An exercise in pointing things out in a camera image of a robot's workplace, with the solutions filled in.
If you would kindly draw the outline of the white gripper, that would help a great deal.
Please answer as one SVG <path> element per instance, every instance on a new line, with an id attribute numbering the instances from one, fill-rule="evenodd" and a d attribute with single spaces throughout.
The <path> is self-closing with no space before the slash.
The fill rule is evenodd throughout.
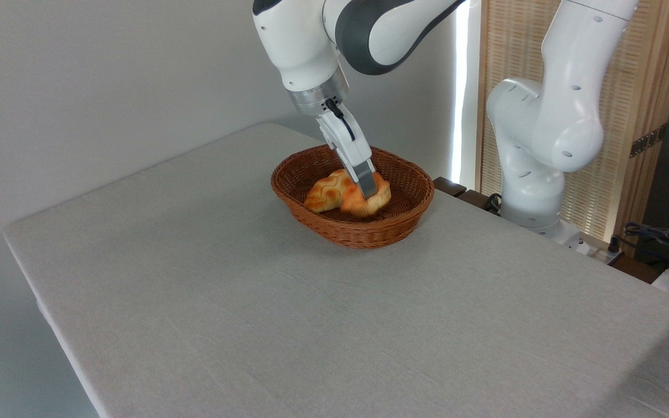
<path id="1" fill-rule="evenodd" d="M 355 117 L 343 105 L 323 103 L 318 116 L 319 129 L 332 150 L 337 151 L 342 165 L 351 170 L 351 179 L 362 196 L 369 199 L 377 193 L 371 161 L 372 151 Z"/>

